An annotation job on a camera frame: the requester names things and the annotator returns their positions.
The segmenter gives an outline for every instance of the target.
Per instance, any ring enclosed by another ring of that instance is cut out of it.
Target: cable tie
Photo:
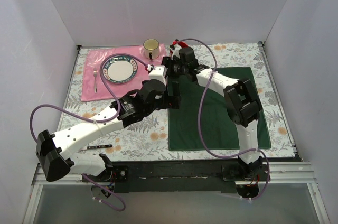
[[[211,71],[210,78],[214,76],[214,74],[218,73],[217,71]]]
[[[97,126],[97,128],[99,129],[100,131],[100,134],[101,134],[101,137],[104,137],[104,133],[101,131],[101,127],[99,126],[99,124],[97,123],[96,119],[93,118],[93,123]]]
[[[146,71],[148,71],[148,72],[151,72],[153,69],[154,69],[154,65],[152,65],[152,64],[148,64],[146,66]]]

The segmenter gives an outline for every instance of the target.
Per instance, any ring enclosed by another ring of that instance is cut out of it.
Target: table surface
[[[213,66],[210,52],[202,45],[192,45],[200,64]],[[264,150],[268,157],[293,157],[294,151],[284,117],[270,81],[269,73],[258,45],[215,44],[210,45],[215,53],[218,67],[251,67],[261,99],[271,139],[271,149]],[[112,100],[81,102],[83,70],[88,51],[81,49],[73,72],[65,108],[68,111],[91,117],[110,105]],[[67,114],[60,120],[60,128],[66,129],[81,121]],[[214,157],[206,151],[169,151],[167,110],[153,112],[141,122],[112,132],[89,145],[113,144],[112,148],[81,151],[83,154],[105,153],[112,161],[158,161],[158,160],[208,160]],[[220,155],[238,153],[238,150],[214,150]]]

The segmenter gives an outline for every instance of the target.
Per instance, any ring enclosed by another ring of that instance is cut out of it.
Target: white plate
[[[122,84],[132,80],[137,73],[136,61],[126,55],[109,59],[103,66],[102,72],[107,80],[115,84]]]

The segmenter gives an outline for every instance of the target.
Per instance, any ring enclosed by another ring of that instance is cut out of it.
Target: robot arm
[[[168,95],[166,77],[186,75],[188,79],[205,87],[214,73],[209,88],[224,96],[228,114],[236,124],[240,151],[258,148],[257,120],[261,110],[258,95],[249,80],[239,81],[212,72],[207,66],[199,65],[192,48],[179,50],[179,57],[164,57],[161,66],[148,66],[149,81],[144,81],[140,90],[132,90],[119,99],[121,111],[115,119],[106,123],[79,123],[75,126],[49,134],[39,133],[36,154],[42,165],[47,181],[58,180],[68,173],[85,173],[93,176],[112,172],[114,167],[104,154],[84,155],[79,149],[96,139],[130,124],[141,121],[153,111],[179,108],[178,85],[173,86],[173,95]],[[116,114],[114,101],[93,120],[101,120]],[[258,152],[250,152],[239,157],[245,173],[250,175],[262,165]]]

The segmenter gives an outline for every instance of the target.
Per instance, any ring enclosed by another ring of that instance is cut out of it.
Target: fork
[[[97,69],[94,68],[94,92],[97,93],[97,86],[96,86],[96,77],[97,77]]]

